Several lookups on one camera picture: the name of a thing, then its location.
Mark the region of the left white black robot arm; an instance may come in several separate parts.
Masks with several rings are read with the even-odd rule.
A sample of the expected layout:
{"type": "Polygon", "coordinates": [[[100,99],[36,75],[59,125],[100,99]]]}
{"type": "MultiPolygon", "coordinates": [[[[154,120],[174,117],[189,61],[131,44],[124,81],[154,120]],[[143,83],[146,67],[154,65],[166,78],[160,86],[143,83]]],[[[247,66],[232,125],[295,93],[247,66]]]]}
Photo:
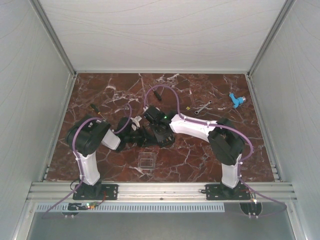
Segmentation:
{"type": "Polygon", "coordinates": [[[109,122],[87,114],[68,130],[65,141],[75,155],[80,181],[86,184],[85,193],[91,199],[97,199],[103,193],[102,185],[97,183],[101,177],[97,167],[97,149],[103,145],[121,152],[128,144],[142,144],[141,120],[141,116],[123,117],[117,129],[112,130],[109,122]]]}

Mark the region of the black fuse box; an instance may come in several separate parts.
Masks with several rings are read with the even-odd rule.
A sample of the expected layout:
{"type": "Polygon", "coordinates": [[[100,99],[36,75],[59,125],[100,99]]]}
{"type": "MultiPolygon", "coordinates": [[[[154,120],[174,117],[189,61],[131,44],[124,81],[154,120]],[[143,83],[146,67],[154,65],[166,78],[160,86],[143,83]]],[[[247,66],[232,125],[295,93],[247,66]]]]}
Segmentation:
{"type": "Polygon", "coordinates": [[[171,146],[175,142],[175,137],[173,134],[159,135],[157,138],[157,143],[160,148],[171,146]]]}

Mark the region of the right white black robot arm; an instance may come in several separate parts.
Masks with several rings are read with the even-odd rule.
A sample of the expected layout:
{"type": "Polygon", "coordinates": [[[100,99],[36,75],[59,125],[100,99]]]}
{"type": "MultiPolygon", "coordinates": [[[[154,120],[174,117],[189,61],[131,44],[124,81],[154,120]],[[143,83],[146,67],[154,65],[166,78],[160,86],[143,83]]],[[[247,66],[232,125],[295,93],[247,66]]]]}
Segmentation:
{"type": "Polygon", "coordinates": [[[219,187],[207,187],[207,193],[227,199],[232,199],[239,193],[241,184],[238,165],[245,143],[238,133],[231,130],[233,125],[228,119],[205,121],[175,112],[165,114],[155,106],[145,107],[143,116],[149,122],[154,135],[153,141],[161,148],[175,142],[174,134],[184,134],[208,142],[221,163],[222,177],[219,187]]]}

